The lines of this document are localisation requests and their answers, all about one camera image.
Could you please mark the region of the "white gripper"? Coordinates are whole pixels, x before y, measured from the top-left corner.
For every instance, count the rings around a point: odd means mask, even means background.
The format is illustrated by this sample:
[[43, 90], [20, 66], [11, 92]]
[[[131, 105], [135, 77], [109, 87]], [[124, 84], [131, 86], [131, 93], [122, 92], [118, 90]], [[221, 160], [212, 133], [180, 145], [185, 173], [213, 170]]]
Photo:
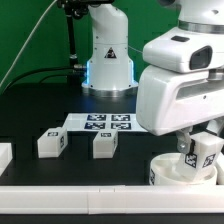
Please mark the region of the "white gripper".
[[209, 121], [206, 130], [219, 136], [224, 129], [224, 80], [210, 81], [209, 72], [180, 74], [148, 66], [139, 80], [136, 119], [160, 136], [176, 132], [177, 150], [186, 161], [194, 152], [190, 129]]

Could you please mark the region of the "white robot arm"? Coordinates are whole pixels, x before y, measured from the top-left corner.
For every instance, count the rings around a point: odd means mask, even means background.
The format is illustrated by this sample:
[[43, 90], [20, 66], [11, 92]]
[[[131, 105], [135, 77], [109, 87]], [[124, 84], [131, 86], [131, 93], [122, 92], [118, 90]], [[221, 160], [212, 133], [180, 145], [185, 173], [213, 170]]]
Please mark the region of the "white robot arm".
[[157, 1], [180, 11], [178, 25], [144, 46], [149, 66], [139, 81], [126, 16], [104, 0], [89, 4], [93, 54], [83, 87], [101, 96], [136, 88], [139, 125], [157, 136], [176, 133], [178, 150], [189, 154], [192, 127], [211, 121], [218, 132], [224, 117], [224, 0]]

